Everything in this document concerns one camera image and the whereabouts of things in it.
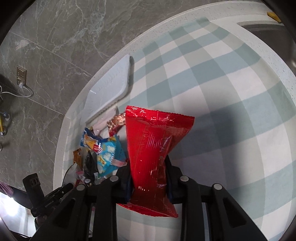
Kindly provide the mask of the black snack packet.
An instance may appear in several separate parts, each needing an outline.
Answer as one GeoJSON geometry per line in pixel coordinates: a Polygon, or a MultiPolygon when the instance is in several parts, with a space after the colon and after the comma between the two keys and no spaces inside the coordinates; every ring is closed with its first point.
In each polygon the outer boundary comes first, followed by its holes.
{"type": "Polygon", "coordinates": [[[91,184],[95,183],[98,177],[97,162],[94,160],[93,155],[90,151],[87,152],[86,157],[83,162],[83,170],[85,179],[88,179],[91,184]]]}

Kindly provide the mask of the blue snack packet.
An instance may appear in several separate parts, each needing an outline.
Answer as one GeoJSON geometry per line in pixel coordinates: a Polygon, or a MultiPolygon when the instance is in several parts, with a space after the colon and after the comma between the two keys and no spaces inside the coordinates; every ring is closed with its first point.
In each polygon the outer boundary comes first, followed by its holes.
{"type": "Polygon", "coordinates": [[[85,128],[80,145],[95,152],[99,177],[106,176],[127,165],[127,158],[117,134],[108,138],[100,138],[85,128]]]}

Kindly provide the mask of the red snack bag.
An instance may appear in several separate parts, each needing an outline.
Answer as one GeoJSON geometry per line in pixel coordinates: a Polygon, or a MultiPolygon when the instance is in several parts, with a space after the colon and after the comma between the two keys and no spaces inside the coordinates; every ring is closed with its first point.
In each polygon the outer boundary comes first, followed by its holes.
{"type": "Polygon", "coordinates": [[[193,127],[193,116],[128,105],[125,109],[127,151],[134,190],[122,206],[139,214],[178,214],[166,194],[165,158],[193,127]]]}

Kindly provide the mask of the orange snack packet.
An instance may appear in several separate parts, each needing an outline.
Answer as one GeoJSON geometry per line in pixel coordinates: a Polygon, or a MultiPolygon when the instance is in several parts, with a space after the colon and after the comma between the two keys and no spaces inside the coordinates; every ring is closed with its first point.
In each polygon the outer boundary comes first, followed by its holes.
{"type": "Polygon", "coordinates": [[[82,150],[79,148],[73,152],[73,163],[77,164],[80,170],[83,169],[83,162],[82,162],[82,150]]]}

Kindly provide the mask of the brown red chocolate packet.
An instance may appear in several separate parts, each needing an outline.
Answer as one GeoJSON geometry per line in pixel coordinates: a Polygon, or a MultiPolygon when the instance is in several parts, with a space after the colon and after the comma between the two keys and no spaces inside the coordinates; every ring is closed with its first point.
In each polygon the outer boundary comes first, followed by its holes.
{"type": "Polygon", "coordinates": [[[112,137],[125,125],[125,113],[115,115],[107,122],[108,133],[112,137]]]}

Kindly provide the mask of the white plastic tray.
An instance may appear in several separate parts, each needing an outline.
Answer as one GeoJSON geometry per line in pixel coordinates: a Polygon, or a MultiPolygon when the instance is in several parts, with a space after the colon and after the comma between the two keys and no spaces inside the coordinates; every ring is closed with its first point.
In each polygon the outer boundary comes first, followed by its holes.
{"type": "Polygon", "coordinates": [[[80,123],[85,124],[101,112],[122,99],[128,91],[130,55],[127,54],[114,64],[90,89],[80,123]]]}

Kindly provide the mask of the checkered tablecloth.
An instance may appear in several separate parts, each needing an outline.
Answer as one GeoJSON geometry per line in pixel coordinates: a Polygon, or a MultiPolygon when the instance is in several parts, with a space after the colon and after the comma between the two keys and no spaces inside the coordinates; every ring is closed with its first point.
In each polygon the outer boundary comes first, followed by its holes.
{"type": "Polygon", "coordinates": [[[266,62],[206,18],[132,53],[118,103],[193,116],[170,152],[182,172],[222,184],[268,240],[295,216],[295,104],[266,62]]]}

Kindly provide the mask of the steel sink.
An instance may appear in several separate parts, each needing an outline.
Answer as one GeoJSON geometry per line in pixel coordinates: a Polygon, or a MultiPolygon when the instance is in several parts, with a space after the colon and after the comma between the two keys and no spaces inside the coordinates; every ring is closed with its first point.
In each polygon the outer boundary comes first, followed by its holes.
{"type": "Polygon", "coordinates": [[[275,35],[291,37],[290,33],[283,25],[247,22],[240,23],[239,25],[256,36],[275,35]]]}

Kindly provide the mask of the yellow sponge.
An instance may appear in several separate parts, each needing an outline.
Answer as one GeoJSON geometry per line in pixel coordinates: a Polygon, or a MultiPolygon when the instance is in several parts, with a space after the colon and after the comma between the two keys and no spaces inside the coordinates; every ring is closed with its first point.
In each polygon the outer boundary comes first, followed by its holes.
{"type": "Polygon", "coordinates": [[[277,16],[276,13],[269,11],[267,12],[267,15],[272,18],[273,20],[277,21],[278,23],[281,23],[282,21],[280,20],[280,18],[277,16]]]}

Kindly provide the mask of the wall power socket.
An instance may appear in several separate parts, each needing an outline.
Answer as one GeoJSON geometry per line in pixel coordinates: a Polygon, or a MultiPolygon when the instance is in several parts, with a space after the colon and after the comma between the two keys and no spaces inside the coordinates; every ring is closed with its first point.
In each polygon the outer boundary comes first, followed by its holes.
{"type": "Polygon", "coordinates": [[[17,85],[22,88],[26,84],[26,79],[27,79],[27,70],[18,66],[16,68],[16,81],[17,85]]]}

